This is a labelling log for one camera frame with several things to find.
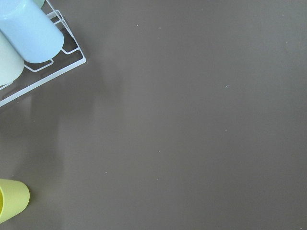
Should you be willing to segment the light blue cup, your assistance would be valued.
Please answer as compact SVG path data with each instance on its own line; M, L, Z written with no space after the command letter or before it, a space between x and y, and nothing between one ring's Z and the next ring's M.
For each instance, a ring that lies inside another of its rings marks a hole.
M0 30L29 63L52 59L64 45L62 32L32 0L2 0Z

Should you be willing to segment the yellow cup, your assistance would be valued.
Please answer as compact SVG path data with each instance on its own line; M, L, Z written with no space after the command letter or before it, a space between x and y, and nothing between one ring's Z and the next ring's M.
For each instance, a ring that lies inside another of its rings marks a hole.
M0 180L0 222L24 211L30 200L28 187L16 180Z

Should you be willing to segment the white cup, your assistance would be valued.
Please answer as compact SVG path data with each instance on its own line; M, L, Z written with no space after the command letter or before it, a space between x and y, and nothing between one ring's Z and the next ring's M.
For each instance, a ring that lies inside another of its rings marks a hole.
M6 85L16 80L24 69L24 60L11 45L8 39L0 33L0 85Z

